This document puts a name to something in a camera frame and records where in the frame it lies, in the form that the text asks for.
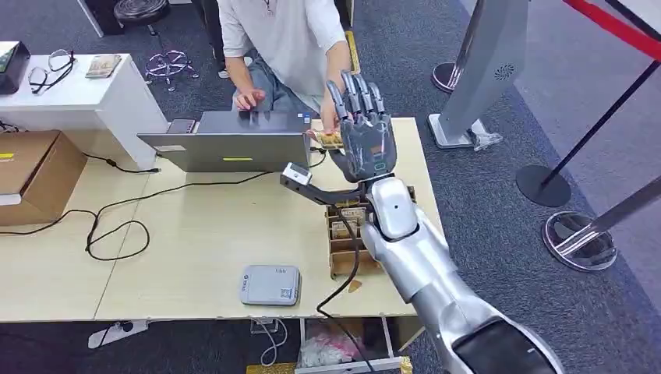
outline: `yellow floor tape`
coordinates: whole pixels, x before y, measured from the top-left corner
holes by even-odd
[[[268,368],[262,365],[248,365],[246,367],[246,374],[294,374],[295,367],[295,362],[275,364]]]
[[[249,365],[248,367],[246,367],[246,374],[293,374],[295,367],[296,367],[295,362],[288,362],[285,364],[275,364],[268,368],[265,368],[262,365]],[[399,370],[401,374],[413,374],[413,365],[411,365],[410,357],[408,356],[401,357]]]
[[[355,47],[355,39],[353,37],[353,31],[345,31],[347,37],[347,43],[349,43],[349,50],[352,54],[352,73],[356,74],[360,72],[360,61],[358,60],[358,50]]]

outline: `red barrier rope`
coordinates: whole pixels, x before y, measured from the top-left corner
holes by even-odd
[[[661,61],[661,42],[654,40],[642,31],[620,21],[600,7],[586,0],[564,0],[570,7],[576,9],[584,16],[590,18],[604,30],[619,37],[633,48]]]

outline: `silver robotic arm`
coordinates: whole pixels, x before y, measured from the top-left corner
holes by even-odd
[[[541,337],[482,300],[459,277],[445,237],[392,174],[397,154],[378,88],[359,75],[345,73],[343,79],[350,108],[328,82],[345,144],[344,153],[336,151],[331,157],[359,187],[342,194],[322,191],[310,183],[309,171],[294,164],[283,171],[281,184],[319,204],[367,198],[363,243],[404,302],[413,304],[450,373],[562,373],[560,360]]]

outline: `human hand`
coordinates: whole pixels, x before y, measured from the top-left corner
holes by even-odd
[[[249,111],[257,106],[257,104],[264,100],[266,93],[263,90],[252,88],[239,92],[234,96],[234,104],[240,111]]]
[[[335,103],[330,96],[323,97],[320,115],[324,133],[332,134],[338,130],[340,120],[338,118],[338,113],[335,112]]]

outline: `black case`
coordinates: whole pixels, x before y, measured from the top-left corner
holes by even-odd
[[[23,42],[18,42],[12,57],[9,58],[7,69],[0,72],[0,95],[14,94],[19,90],[23,75],[30,61],[30,52]]]

